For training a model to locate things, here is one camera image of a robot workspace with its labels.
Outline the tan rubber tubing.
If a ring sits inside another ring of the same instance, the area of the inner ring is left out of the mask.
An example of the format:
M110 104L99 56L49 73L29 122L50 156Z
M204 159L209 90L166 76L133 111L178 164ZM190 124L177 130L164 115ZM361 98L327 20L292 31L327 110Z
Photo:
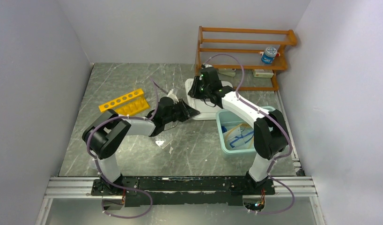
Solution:
M224 143L228 150L251 149L254 140L254 131L246 123L241 123L223 134Z

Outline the white plastic zip bag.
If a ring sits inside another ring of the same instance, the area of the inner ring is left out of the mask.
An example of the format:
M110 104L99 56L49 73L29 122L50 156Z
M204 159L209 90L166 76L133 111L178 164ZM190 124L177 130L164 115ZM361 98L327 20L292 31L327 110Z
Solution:
M242 134L240 127L234 127L228 132L228 138L238 138Z

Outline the light teal plastic bin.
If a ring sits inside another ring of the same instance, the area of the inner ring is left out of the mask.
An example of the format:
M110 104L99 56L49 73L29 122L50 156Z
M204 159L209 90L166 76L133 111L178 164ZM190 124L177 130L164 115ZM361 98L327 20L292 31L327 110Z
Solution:
M229 110L216 113L219 139L224 158L254 156L253 128Z

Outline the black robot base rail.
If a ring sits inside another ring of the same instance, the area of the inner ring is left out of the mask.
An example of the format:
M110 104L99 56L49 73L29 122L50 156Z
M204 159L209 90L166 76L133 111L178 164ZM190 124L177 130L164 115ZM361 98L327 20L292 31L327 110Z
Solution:
M90 194L118 203L124 201L125 207L217 203L242 206L244 196L259 198L275 194L271 179L265 178L255 184L245 176L125 176L121 185L126 190L109 187L102 179L96 179Z

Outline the blue safety glasses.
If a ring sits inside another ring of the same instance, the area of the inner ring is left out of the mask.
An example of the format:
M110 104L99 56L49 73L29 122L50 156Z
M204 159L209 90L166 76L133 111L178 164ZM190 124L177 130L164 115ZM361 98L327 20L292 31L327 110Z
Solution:
M231 149L236 148L246 148L246 145L248 145L248 148L250 148L250 143L254 137L254 132L241 132L237 135L234 135L233 137L228 139L228 144Z

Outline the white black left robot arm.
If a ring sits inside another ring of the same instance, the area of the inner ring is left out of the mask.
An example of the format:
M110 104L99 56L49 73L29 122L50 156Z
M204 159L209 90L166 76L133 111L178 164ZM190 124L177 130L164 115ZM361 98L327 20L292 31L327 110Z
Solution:
M111 195L121 192L123 176L119 170L115 153L128 135L155 137L172 122L185 122L200 111L186 104L182 99L175 102L170 97L162 97L154 110L146 117L126 116L109 109L101 114L82 134L88 154L93 158L104 184Z

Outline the white plastic bin lid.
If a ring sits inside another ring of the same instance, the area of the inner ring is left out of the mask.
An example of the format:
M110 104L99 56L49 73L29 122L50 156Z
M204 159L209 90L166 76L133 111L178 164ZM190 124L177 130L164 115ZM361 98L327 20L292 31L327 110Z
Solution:
M213 107L213 104L206 100L206 105L203 100L192 98L188 95L188 92L190 91L192 87L193 79L189 78L185 81L185 92L187 97L187 104L194 108L195 110L198 110L200 112L199 115L193 116L193 120L216 120L216 113L221 110L220 107L216 106Z

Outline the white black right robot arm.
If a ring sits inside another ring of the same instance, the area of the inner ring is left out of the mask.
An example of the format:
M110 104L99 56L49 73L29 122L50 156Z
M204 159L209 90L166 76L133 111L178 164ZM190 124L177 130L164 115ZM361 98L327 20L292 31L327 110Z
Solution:
M279 110L268 111L242 97L236 89L224 86L214 67L205 67L194 77L188 95L194 99L209 100L213 106L228 110L253 128L254 162L246 173L246 189L257 194L263 189L263 181L269 177L274 161L290 145L290 137L283 114Z

